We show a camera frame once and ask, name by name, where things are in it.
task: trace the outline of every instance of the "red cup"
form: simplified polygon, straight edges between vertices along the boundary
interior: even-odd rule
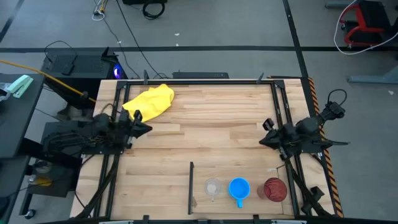
[[[273,202],[281,202],[287,196],[287,188],[283,181],[273,177],[257,188],[257,194],[262,199],[269,199]]]

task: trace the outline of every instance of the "wire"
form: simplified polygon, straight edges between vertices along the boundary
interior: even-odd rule
[[[105,14],[104,14],[105,8],[103,7],[103,5],[102,5],[101,9],[98,9],[98,8],[99,8],[101,2],[104,3],[104,0],[99,0],[98,3],[94,0],[94,2],[96,4],[96,6],[93,9],[93,15],[91,18],[94,21],[101,21],[101,20],[105,19]],[[97,15],[101,15],[102,17],[99,19],[95,19],[94,16],[97,16]]]
[[[47,74],[47,73],[45,73],[45,72],[42,72],[42,71],[40,71],[40,70],[38,70],[38,69],[36,69],[36,68],[28,67],[28,66],[25,66],[25,65],[19,65],[19,64],[17,64],[17,63],[8,62],[8,61],[6,61],[6,60],[0,60],[0,62],[1,62],[1,63],[5,63],[5,64],[8,64],[8,65],[15,66],[15,67],[28,69],[28,70],[37,72],[37,73],[39,73],[39,74],[42,74],[42,75],[44,75],[46,78],[49,78],[49,79],[51,79],[51,80],[57,82],[57,83],[60,84],[61,86],[64,86],[65,88],[67,88],[67,89],[69,89],[69,90],[71,90],[71,91],[73,91],[73,92],[79,94],[80,96],[83,96],[83,93],[82,93],[82,92],[80,92],[80,91],[76,90],[75,88],[73,88],[73,87],[71,87],[71,86],[65,84],[64,82],[62,82],[62,81],[59,80],[58,78],[54,78],[54,77],[52,77],[51,75],[49,75],[49,74]],[[90,97],[89,97],[88,99],[89,99],[90,101],[92,101],[93,103],[96,102],[96,100],[94,100],[94,99],[92,99],[92,98],[90,98]]]
[[[145,61],[146,61],[146,62],[148,63],[148,65],[150,66],[150,68],[156,73],[156,75],[158,75],[159,73],[156,72],[156,70],[153,68],[153,66],[149,63],[147,57],[145,57],[144,53],[142,52],[142,50],[141,50],[141,48],[140,48],[140,46],[139,46],[139,44],[138,44],[138,42],[137,42],[136,36],[135,36],[134,33],[132,32],[132,30],[131,30],[129,24],[127,23],[126,17],[124,16],[123,10],[122,10],[122,8],[120,7],[119,1],[116,0],[116,3],[118,4],[120,13],[121,13],[122,16],[123,16],[124,23],[126,23],[126,26],[127,26],[127,28],[129,29],[130,34],[132,35],[132,38],[134,39],[134,41],[135,41],[135,43],[136,43],[136,45],[137,45],[137,47],[138,47],[138,50],[140,51],[140,53],[141,53],[142,56],[144,57]]]
[[[321,159],[320,159],[317,155],[311,154],[311,156],[312,156],[314,159],[316,159],[320,164],[322,164]]]
[[[148,11],[146,11],[147,7],[149,4],[153,4],[153,3],[159,3],[162,6],[162,10],[156,14],[156,15],[152,15],[151,13],[149,13]],[[156,18],[159,18],[159,16],[161,16],[164,12],[165,6],[163,2],[155,2],[155,0],[148,0],[145,2],[145,4],[143,5],[141,11],[145,17],[145,19],[147,20],[154,20]]]
[[[88,162],[88,161],[89,161],[92,157],[94,157],[94,156],[95,156],[95,155],[91,155],[89,158],[87,158],[87,159],[81,164],[80,169],[84,166],[84,164],[86,164],[86,162]],[[13,195],[13,194],[16,194],[16,193],[18,193],[18,192],[20,192],[20,191],[23,191],[23,190],[26,190],[26,189],[30,189],[30,188],[32,188],[32,187],[36,187],[36,186],[40,186],[40,185],[44,185],[44,184],[49,184],[49,183],[58,182],[58,181],[60,181],[60,180],[67,180],[67,179],[72,178],[72,177],[73,177],[73,176],[71,175],[71,176],[69,176],[69,177],[61,178],[61,179],[57,179],[57,180],[53,180],[53,181],[50,181],[50,182],[44,182],[44,183],[41,183],[41,184],[29,185],[29,186],[27,186],[27,187],[25,187],[25,188],[23,188],[23,189],[17,190],[17,191],[15,191],[15,192],[13,192],[13,193],[7,195],[6,197],[10,197],[10,196]]]
[[[130,70],[137,76],[138,79],[141,79],[141,77],[137,74],[137,72],[134,71],[134,69],[132,69],[131,66],[129,65],[129,63],[127,62],[127,57],[126,57],[126,54],[124,53],[124,50],[123,50],[123,48],[122,48],[122,45],[120,44],[121,42],[119,41],[119,38],[118,38],[118,37],[116,36],[116,34],[112,31],[111,26],[109,26],[108,22],[106,22],[106,19],[104,19],[104,22],[105,22],[106,26],[108,27],[109,31],[113,34],[114,38],[115,38],[116,41],[118,42],[119,47],[120,47],[120,51],[121,51],[122,54],[123,54],[124,62],[126,63],[127,67],[130,68]]]
[[[170,77],[168,77],[166,74],[161,73],[161,72],[159,72],[157,75],[155,75],[155,76],[153,77],[153,79],[154,79],[156,76],[159,76],[160,79],[170,78]]]
[[[75,197],[76,197],[76,199],[79,201],[79,203],[80,203],[80,205],[83,207],[83,209],[86,208],[85,205],[83,205],[83,202],[81,202],[79,196],[77,196],[76,190],[75,190]]]
[[[332,90],[332,91],[329,93],[329,95],[328,95],[328,101],[327,101],[327,103],[330,102],[330,95],[331,95],[332,93],[336,92],[336,91],[342,91],[342,92],[345,94],[343,101],[339,104],[339,105],[341,106],[341,105],[343,105],[343,103],[347,100],[347,91],[345,91],[345,90],[343,90],[343,89],[335,89],[335,90]]]
[[[56,119],[56,120],[58,120],[58,121],[61,121],[60,119],[58,119],[58,118],[56,118],[56,117],[54,117],[54,116],[52,116],[52,115],[49,115],[48,113],[46,113],[46,112],[44,112],[44,111],[42,111],[42,110],[39,110],[39,109],[37,109],[37,108],[35,108],[35,110],[40,111],[40,112],[42,112],[43,114],[45,114],[45,115],[47,115],[47,116],[50,116],[50,117],[52,117],[52,118],[54,118],[54,119]]]
[[[334,37],[333,37],[333,41],[334,41],[335,46],[336,46],[336,48],[337,48],[338,51],[340,51],[341,53],[343,53],[343,54],[345,54],[345,55],[356,55],[356,54],[360,54],[360,53],[362,53],[362,52],[365,52],[365,51],[367,51],[367,50],[371,50],[371,49],[373,49],[373,48],[375,48],[375,47],[384,45],[384,44],[386,44],[387,42],[390,42],[391,40],[393,40],[394,38],[396,38],[396,37],[398,36],[398,32],[397,32],[394,36],[392,36],[390,39],[384,41],[383,43],[377,44],[377,45],[375,45],[375,46],[371,46],[371,47],[366,48],[366,49],[364,49],[364,50],[361,50],[361,51],[359,51],[359,52],[346,53],[346,52],[342,51],[342,50],[337,46],[337,43],[336,43],[336,34],[337,34],[337,30],[338,30],[338,25],[339,25],[339,23],[340,23],[340,19],[341,19],[341,17],[343,16],[345,10],[347,10],[347,9],[348,9],[351,5],[353,5],[355,2],[356,2],[356,0],[354,0],[353,2],[351,2],[351,4],[349,4],[349,5],[343,10],[343,12],[340,14],[340,16],[339,16],[339,18],[338,18],[338,20],[337,20],[336,30],[335,30],[335,35],[334,35]]]
[[[53,45],[53,44],[55,44],[55,43],[64,43],[64,44],[68,45],[68,47],[70,47],[70,48],[74,51],[74,53],[75,53],[75,58],[71,61],[71,63],[75,62],[75,60],[76,60],[76,58],[77,58],[77,51],[76,51],[71,45],[69,45],[68,43],[66,43],[65,41],[63,41],[63,40],[57,40],[57,41],[52,42],[51,44],[48,44],[48,45],[45,46],[45,48],[44,48],[45,57],[48,58],[49,61],[50,61],[51,63],[53,63],[53,61],[52,61],[51,58],[47,55],[47,51],[46,51],[46,50],[47,50],[48,47],[50,47],[51,45]]]
[[[106,8],[106,5],[108,4],[108,2],[109,2],[109,0],[106,0],[105,5],[104,5],[104,11],[105,11],[105,8]]]
[[[114,105],[112,103],[108,103],[107,105],[104,106],[104,108],[102,108],[101,113],[104,113],[104,110],[108,107],[108,106],[112,106],[112,108],[114,109]]]

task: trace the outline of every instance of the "yellow cloth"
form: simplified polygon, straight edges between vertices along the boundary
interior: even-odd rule
[[[173,99],[174,91],[166,84],[161,84],[157,88],[149,87],[148,91],[123,104],[123,108],[129,111],[131,119],[134,119],[134,112],[139,110],[142,122],[145,122],[162,114],[171,106]]]

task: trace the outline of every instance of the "orange striped tape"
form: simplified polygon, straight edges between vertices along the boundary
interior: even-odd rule
[[[312,95],[312,100],[313,100],[313,105],[315,108],[315,112],[316,114],[320,113],[319,110],[319,105],[318,105],[318,98],[317,98],[317,94],[315,92],[315,85],[313,83],[312,78],[308,78],[309,83],[310,83],[310,89],[311,89],[311,95]],[[320,131],[321,133],[321,137],[325,138],[325,132],[323,129],[321,129]],[[325,159],[326,159],[326,168],[327,168],[327,172],[328,172],[328,176],[329,176],[329,181],[330,181],[330,185],[331,185],[331,191],[332,191],[332,202],[335,205],[336,211],[337,211],[337,215],[341,218],[343,218],[343,209],[341,208],[341,204],[340,204],[340,198],[338,196],[338,191],[337,191],[337,186],[336,186],[336,180],[335,180],[335,175],[333,173],[333,169],[331,166],[331,160],[330,160],[330,154],[329,151],[327,149],[325,149],[324,151],[324,155],[325,155]]]

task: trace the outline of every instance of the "orange cable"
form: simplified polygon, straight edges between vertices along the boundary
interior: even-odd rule
[[[64,82],[62,82],[62,81],[59,80],[58,78],[54,78],[54,77],[52,77],[51,75],[49,75],[49,74],[47,74],[47,73],[45,73],[45,72],[42,72],[42,71],[40,71],[40,70],[38,70],[38,69],[36,69],[36,68],[31,68],[31,67],[28,67],[28,66],[25,66],[25,65],[19,65],[19,64],[17,64],[17,63],[8,62],[8,61],[6,61],[6,60],[0,60],[0,62],[1,62],[1,63],[5,63],[5,64],[8,64],[8,65],[15,66],[15,67],[20,67],[20,68],[28,69],[28,70],[37,72],[37,73],[39,73],[39,74],[42,74],[42,75],[44,75],[46,78],[49,78],[49,79],[51,79],[51,80],[53,80],[53,81],[59,83],[60,85],[64,86],[65,88],[67,88],[67,89],[69,89],[69,90],[71,90],[71,91],[73,91],[73,92],[79,94],[80,96],[83,96],[83,93],[82,93],[82,92],[80,92],[80,91],[74,89],[73,87],[71,87],[71,86],[65,84]],[[94,103],[96,102],[96,100],[94,100],[94,99],[92,99],[92,98],[90,98],[90,97],[89,97],[88,99],[89,99],[90,101],[94,102]]]

